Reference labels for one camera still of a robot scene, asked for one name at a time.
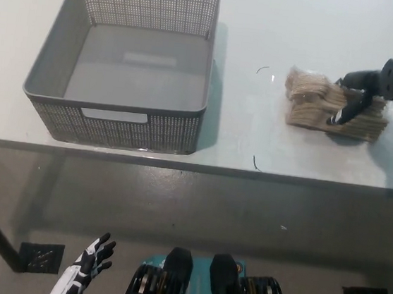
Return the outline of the robot left white black hand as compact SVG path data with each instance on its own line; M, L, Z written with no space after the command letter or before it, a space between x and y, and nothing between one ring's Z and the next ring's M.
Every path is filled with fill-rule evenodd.
M116 242L111 240L110 232L94 240L73 263L78 269L75 280L86 287L99 273L109 269L115 246Z

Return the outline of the robot right black white hand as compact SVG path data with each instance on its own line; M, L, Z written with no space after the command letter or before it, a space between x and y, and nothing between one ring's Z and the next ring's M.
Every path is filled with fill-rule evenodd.
M344 125L371 106L375 97L393 101L393 59L388 60L382 70L350 72L335 83L362 92L359 99L347 101L346 106L326 121L327 125Z

